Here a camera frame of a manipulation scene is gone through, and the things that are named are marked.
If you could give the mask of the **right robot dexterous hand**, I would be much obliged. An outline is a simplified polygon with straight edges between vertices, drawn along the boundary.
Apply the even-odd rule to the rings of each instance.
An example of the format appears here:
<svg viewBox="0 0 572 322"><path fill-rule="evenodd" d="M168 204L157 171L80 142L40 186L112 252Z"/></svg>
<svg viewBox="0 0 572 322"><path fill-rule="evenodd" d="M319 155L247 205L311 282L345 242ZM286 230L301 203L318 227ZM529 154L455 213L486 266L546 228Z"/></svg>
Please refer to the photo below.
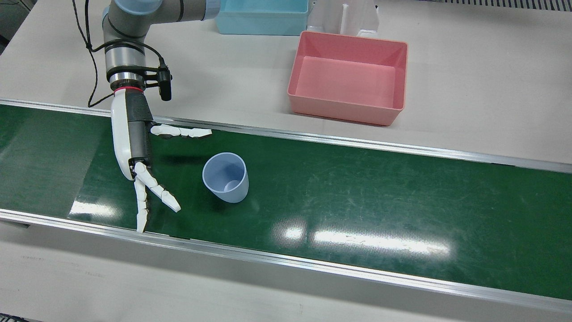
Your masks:
<svg viewBox="0 0 572 322"><path fill-rule="evenodd" d="M121 173L134 184L136 231L143 233L150 212L148 192L157 196L172 211L181 210L177 199L152 174L149 135L196 138L210 136L212 131L156 123L144 91L135 86L122 86L114 91L110 112L114 154Z"/></svg>

